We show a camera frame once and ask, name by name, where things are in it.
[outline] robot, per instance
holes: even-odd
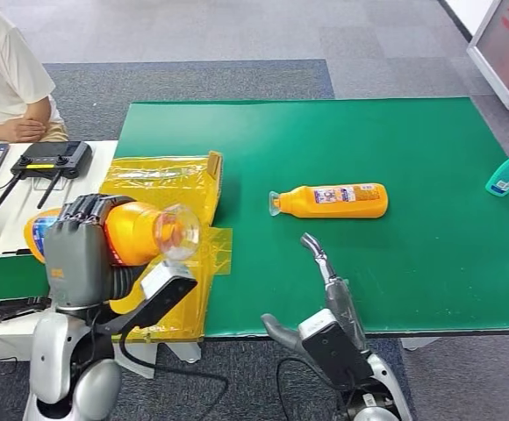
[[[155,276],[141,281],[145,299],[136,309],[113,312],[108,302],[129,294],[144,270],[111,264],[106,217],[131,201],[126,196],[80,196],[64,206],[48,229],[44,250],[53,306],[35,329],[24,421],[107,418],[122,387],[122,370],[114,361],[111,336],[122,335],[122,354],[146,365],[128,352],[128,334],[136,326],[158,323],[196,286],[187,267],[165,260],[154,270]],[[334,421],[411,421],[394,374],[366,346],[346,283],[316,239],[304,234],[301,242],[320,268],[328,309],[300,324],[298,331],[263,315],[268,335],[319,366],[332,387],[342,390],[344,405]],[[227,379],[203,376],[224,382],[223,393],[227,388]]]
[[[126,196],[79,196],[64,206],[46,233],[44,248],[52,310],[34,332],[30,394],[24,421],[98,421],[116,404],[122,370],[114,361],[112,335],[125,347],[134,327],[155,325],[195,288],[185,266],[163,261],[155,276],[141,281],[145,299],[119,315],[109,300],[123,298],[144,267],[113,266],[104,221],[113,208],[132,201]]]
[[[412,421],[396,377],[365,343],[346,282],[334,272],[316,239],[305,233],[301,241],[319,266],[327,306],[297,331],[285,328],[271,314],[262,315],[268,336],[324,374],[328,387],[341,391],[333,421]]]

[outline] orange bottle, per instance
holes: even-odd
[[[36,259],[45,262],[44,237],[59,212],[42,212],[24,227],[24,239]],[[196,215],[180,204],[158,210],[144,202],[125,203],[110,210],[104,223],[112,258],[126,266],[149,263],[161,253],[172,260],[187,259],[198,248],[199,229]]]
[[[381,184],[301,186],[288,193],[270,194],[272,216],[289,213],[298,218],[379,218],[387,210],[387,191]]]

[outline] clear bottle cap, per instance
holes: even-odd
[[[275,217],[279,213],[279,195],[275,191],[271,191],[268,195],[268,210],[270,215]]]
[[[182,204],[162,211],[155,224],[159,250],[171,260],[186,260],[194,255],[200,242],[200,222]]]

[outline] bottle label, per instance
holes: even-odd
[[[40,254],[44,255],[44,237],[48,228],[53,225],[58,217],[39,217],[36,218],[32,225],[32,238],[34,240],[36,248]]]
[[[322,187],[313,191],[316,203],[356,202],[379,198],[379,191],[373,184]]]
[[[497,184],[496,187],[498,189],[501,189],[502,191],[507,191],[509,190],[509,182],[505,182],[504,180],[499,180]]]

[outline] robot finger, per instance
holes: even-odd
[[[82,223],[93,210],[95,204],[101,198],[102,195],[93,194],[85,196],[82,202],[79,205],[76,212],[73,213],[70,219],[75,219],[79,223]]]
[[[95,203],[93,209],[85,222],[103,225],[104,224],[107,215],[108,215],[112,208],[133,201],[134,199],[128,196],[103,196]]]
[[[83,200],[85,200],[85,198],[87,196],[88,195],[78,196],[72,203],[66,203],[60,212],[60,217],[58,220],[70,219],[76,214],[79,211],[79,208],[81,207],[81,204],[83,202]]]

